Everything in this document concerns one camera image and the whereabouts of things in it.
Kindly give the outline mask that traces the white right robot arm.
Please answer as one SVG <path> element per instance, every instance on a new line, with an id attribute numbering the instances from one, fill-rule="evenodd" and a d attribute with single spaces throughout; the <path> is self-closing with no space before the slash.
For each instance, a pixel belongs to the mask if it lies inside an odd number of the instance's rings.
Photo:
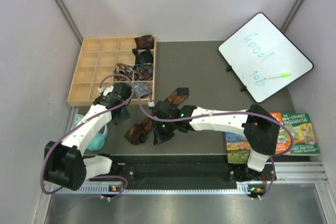
<path id="1" fill-rule="evenodd" d="M 175 130 L 183 133 L 209 130 L 244 137 L 250 145 L 247 163 L 230 169 L 232 179 L 238 182 L 262 176 L 268 158 L 276 152 L 279 123 L 259 105 L 251 105 L 248 110 L 227 112 L 194 105 L 179 109 L 159 101 L 152 108 L 152 115 L 154 144 L 169 141 Z"/>

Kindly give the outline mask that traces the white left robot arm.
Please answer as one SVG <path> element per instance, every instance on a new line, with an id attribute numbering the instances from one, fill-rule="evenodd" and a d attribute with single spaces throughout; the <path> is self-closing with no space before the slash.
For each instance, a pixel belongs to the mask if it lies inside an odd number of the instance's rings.
<path id="1" fill-rule="evenodd" d="M 81 185 L 99 175 L 114 180 L 119 168 L 108 157 L 84 158 L 90 142 L 111 121 L 129 118 L 126 106 L 134 95 L 132 87 L 118 82 L 108 87 L 91 105 L 77 125 L 56 142 L 45 146 L 40 185 L 48 181 L 62 188 L 78 190 Z"/>

